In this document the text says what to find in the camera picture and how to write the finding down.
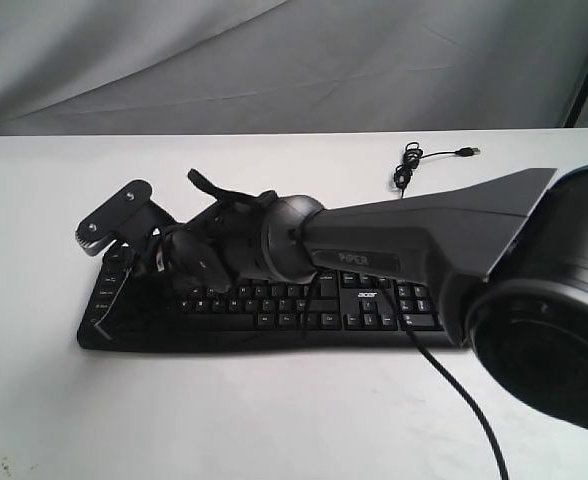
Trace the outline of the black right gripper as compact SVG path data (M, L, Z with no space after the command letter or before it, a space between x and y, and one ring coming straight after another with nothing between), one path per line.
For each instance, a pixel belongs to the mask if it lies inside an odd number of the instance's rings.
M138 278L174 292L203 286L226 293L241 279L268 280L263 251L263 222L272 199L217 201L186 223L177 222L152 201L145 205L142 248L110 249L97 278L94 329L112 339L110 315L132 271Z

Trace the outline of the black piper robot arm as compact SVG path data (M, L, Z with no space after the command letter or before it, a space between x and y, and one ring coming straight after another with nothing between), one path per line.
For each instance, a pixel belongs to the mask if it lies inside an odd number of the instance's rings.
M423 284L448 338L507 392L588 430L588 165L338 209L188 177L213 198L193 219L135 180L80 222L78 244L90 256L126 244L137 273L174 288L301 284L325 269Z

